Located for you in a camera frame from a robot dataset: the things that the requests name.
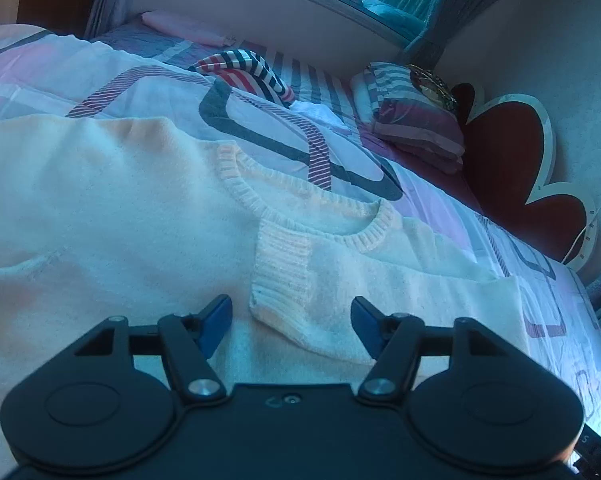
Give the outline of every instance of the striped bed sheet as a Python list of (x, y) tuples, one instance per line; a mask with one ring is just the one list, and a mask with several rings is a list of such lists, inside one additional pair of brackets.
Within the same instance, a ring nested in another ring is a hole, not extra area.
[(207, 46), (162, 34), (144, 25), (139, 18), (92, 41), (102, 41), (116, 50), (124, 50), (185, 69), (198, 60), (222, 50), (251, 50), (264, 57), (274, 73), (293, 89), (299, 101), (323, 104), (330, 108), (351, 130), (350, 140), (362, 144), (361, 138), (369, 135), (355, 111), (348, 82), (266, 46), (246, 40), (238, 40), (236, 44), (224, 48)]

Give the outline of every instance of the white sweater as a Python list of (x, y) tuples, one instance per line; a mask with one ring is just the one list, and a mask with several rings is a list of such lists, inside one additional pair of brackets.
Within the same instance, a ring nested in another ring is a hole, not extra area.
[[(326, 192), (168, 120), (0, 123), (0, 403), (106, 317), (151, 324), (221, 293), (234, 321), (211, 364), (229, 388), (359, 383), (356, 295), (430, 324), (473, 316), (526, 349), (515, 278), (385, 200)], [(0, 433), (0, 475), (12, 464)]]

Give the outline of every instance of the silver bolt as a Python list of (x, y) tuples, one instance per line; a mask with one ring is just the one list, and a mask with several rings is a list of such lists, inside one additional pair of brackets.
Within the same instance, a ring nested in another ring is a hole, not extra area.
[(287, 404), (298, 404), (302, 398), (296, 394), (289, 394), (282, 397), (282, 400), (284, 400)]
[(389, 379), (370, 379), (363, 384), (365, 391), (372, 395), (389, 395), (395, 390), (395, 384)]
[(220, 384), (216, 383), (212, 379), (196, 379), (189, 383), (187, 389), (194, 395), (201, 397), (209, 397), (218, 392)]

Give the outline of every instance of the pink pillow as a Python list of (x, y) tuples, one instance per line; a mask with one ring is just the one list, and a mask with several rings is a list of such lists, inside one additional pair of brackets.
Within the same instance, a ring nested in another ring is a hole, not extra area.
[(144, 12), (142, 22), (158, 32), (193, 41), (194, 43), (209, 46), (229, 46), (236, 42), (236, 38), (222, 33), (207, 23), (197, 22), (191, 18), (162, 10)]

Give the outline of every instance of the striped pillow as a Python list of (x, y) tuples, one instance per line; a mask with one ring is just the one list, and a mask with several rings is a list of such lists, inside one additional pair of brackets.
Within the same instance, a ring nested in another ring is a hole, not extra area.
[(188, 70), (202, 75), (214, 73), (230, 86), (289, 108), (294, 91), (280, 79), (262, 56), (251, 50), (228, 50), (200, 59)]
[(423, 85), (421, 75), (391, 63), (371, 63), (365, 69), (373, 133), (444, 173), (456, 173), (465, 152), (462, 131), (446, 104), (436, 102), (436, 89)]

